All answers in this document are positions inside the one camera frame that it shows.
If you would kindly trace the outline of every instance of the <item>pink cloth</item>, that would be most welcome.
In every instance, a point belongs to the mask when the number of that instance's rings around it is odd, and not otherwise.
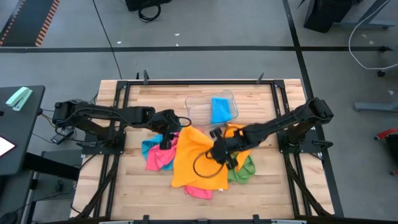
[[[156,145],[149,149],[145,170],[158,171],[163,166],[166,166],[173,161],[177,148],[178,134],[179,133],[175,133],[170,149],[161,150],[160,145]]]
[[[212,190],[203,190],[196,187],[185,186],[184,191],[186,194],[191,195],[192,197],[208,199],[210,200],[213,197]]]

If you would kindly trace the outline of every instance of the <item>green cloth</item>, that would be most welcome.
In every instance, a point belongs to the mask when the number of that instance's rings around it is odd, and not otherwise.
[[[247,184],[249,178],[254,176],[254,173],[256,173],[256,168],[254,167],[253,159],[251,156],[248,156],[238,172],[235,169],[228,171],[228,182],[236,181],[239,184]]]

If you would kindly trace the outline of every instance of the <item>black table leg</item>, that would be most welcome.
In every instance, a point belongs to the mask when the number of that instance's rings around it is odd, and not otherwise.
[[[23,168],[71,180],[78,180],[80,172],[80,169],[76,167],[55,162],[29,152],[26,153]]]

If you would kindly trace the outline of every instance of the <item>orange cloth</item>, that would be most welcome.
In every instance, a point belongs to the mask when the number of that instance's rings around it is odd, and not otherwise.
[[[233,131],[242,126],[229,124],[226,137],[232,137]],[[192,126],[183,128],[177,143],[177,151],[174,158],[174,176],[172,187],[192,186],[205,190],[228,190],[228,168],[223,165],[219,174],[212,178],[202,178],[193,171],[193,161],[197,156],[213,147],[213,140]],[[251,150],[240,152],[237,156],[238,170],[242,168],[246,157]],[[201,175],[211,175],[220,169],[213,159],[201,156],[195,164],[197,172]]]

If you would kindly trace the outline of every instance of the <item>blue cloth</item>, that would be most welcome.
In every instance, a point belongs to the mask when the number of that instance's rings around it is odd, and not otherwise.
[[[148,159],[149,150],[152,147],[160,144],[162,142],[162,139],[163,139],[163,136],[161,134],[157,134],[157,135],[155,135],[154,138],[148,139],[148,140],[145,140],[142,142],[142,156],[144,156],[145,160]],[[166,166],[163,166],[162,169],[163,170],[173,170],[173,162],[174,162],[174,159]]]
[[[211,123],[222,123],[232,119],[227,98],[213,97],[211,99]]]

